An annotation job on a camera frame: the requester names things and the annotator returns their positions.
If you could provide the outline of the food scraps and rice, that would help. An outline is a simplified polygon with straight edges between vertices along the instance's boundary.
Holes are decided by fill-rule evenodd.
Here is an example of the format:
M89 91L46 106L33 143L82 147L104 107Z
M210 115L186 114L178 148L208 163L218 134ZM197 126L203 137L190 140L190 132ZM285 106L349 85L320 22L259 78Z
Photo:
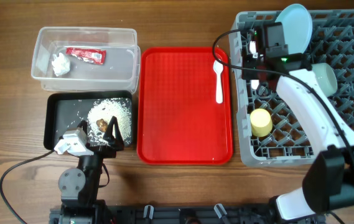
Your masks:
M87 136L92 146L106 143L103 139L106 131L105 125L110 124L112 117L118 120L124 145L128 146L132 143L132 102L129 98L67 100L65 106L66 109L71 109L67 115L75 117L68 127L78 124L81 120L88 123Z

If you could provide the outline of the white plastic spoon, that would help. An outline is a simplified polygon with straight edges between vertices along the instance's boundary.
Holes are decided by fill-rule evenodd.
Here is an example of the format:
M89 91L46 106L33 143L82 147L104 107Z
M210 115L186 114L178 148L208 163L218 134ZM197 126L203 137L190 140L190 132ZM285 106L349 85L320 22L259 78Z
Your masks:
M213 63L213 71L215 72L217 79L216 79L216 102L218 104L223 103L223 90L221 84L221 73L223 71L223 65L218 62L217 60Z

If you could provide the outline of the light blue plate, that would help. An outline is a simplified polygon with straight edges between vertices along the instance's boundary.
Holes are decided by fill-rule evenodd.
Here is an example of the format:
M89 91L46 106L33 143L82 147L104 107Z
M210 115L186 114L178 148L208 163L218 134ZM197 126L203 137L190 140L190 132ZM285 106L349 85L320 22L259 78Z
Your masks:
M312 36L312 17L301 4L287 6L276 18L282 24L289 54L303 54Z

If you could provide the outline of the yellow plastic cup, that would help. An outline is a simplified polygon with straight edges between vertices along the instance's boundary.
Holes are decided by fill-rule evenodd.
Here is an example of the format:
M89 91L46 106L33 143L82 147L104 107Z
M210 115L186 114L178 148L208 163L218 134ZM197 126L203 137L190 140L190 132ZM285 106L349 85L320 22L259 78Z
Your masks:
M259 138L267 136L272 131L271 114L262 108L253 110L250 115L252 135Z

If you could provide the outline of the mint green bowl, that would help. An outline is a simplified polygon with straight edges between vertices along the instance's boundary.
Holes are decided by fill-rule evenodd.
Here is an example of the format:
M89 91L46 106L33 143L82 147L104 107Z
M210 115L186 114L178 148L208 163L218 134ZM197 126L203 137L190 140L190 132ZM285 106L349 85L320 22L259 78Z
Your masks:
M312 64L317 83L326 97L337 92L337 79L333 68L327 63Z

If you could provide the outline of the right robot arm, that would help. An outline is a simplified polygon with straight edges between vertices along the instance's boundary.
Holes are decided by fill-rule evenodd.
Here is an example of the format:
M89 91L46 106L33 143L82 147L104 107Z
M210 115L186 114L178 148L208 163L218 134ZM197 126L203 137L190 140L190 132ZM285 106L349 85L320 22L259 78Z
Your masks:
M243 78L270 84L317 153L301 188L274 197L279 223L354 205L354 131L321 90L306 56L289 54L280 22L244 32L248 45Z

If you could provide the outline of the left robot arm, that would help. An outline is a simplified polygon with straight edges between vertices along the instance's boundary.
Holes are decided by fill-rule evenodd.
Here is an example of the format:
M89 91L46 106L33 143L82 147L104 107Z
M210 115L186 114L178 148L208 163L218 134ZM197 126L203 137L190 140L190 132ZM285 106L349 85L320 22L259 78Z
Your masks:
M77 128L66 131L54 147L57 154L70 154L78 158L78 166L66 170L59 178L62 212L73 216L99 216L109 212L103 200L98 200L98 190L102 188L100 176L107 170L104 159L115 158L124 149L124 141L118 120L112 117L103 136L106 144L91 146L86 134L88 123L83 120Z

